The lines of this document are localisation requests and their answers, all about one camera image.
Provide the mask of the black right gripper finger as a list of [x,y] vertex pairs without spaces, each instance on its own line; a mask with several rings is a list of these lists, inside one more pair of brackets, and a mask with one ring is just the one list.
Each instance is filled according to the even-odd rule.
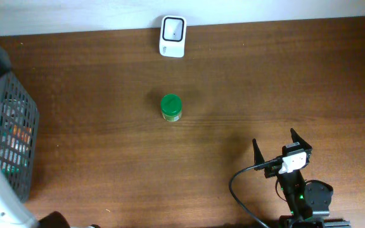
[[308,148],[308,143],[298,135],[294,128],[291,128],[290,132],[293,143],[299,143],[303,149]]
[[261,150],[257,144],[256,139],[252,139],[253,145],[253,153],[254,153],[254,165],[261,165],[265,162],[264,157],[262,156]]

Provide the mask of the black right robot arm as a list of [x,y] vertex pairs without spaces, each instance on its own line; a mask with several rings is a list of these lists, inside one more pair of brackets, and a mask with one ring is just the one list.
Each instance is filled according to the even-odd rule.
[[333,187],[320,180],[305,180],[301,170],[308,166],[312,146],[290,129],[292,143],[282,147],[282,154],[264,160],[255,139],[252,140],[256,170],[265,178],[277,178],[291,214],[279,218],[280,227],[350,227],[344,219],[329,219]]

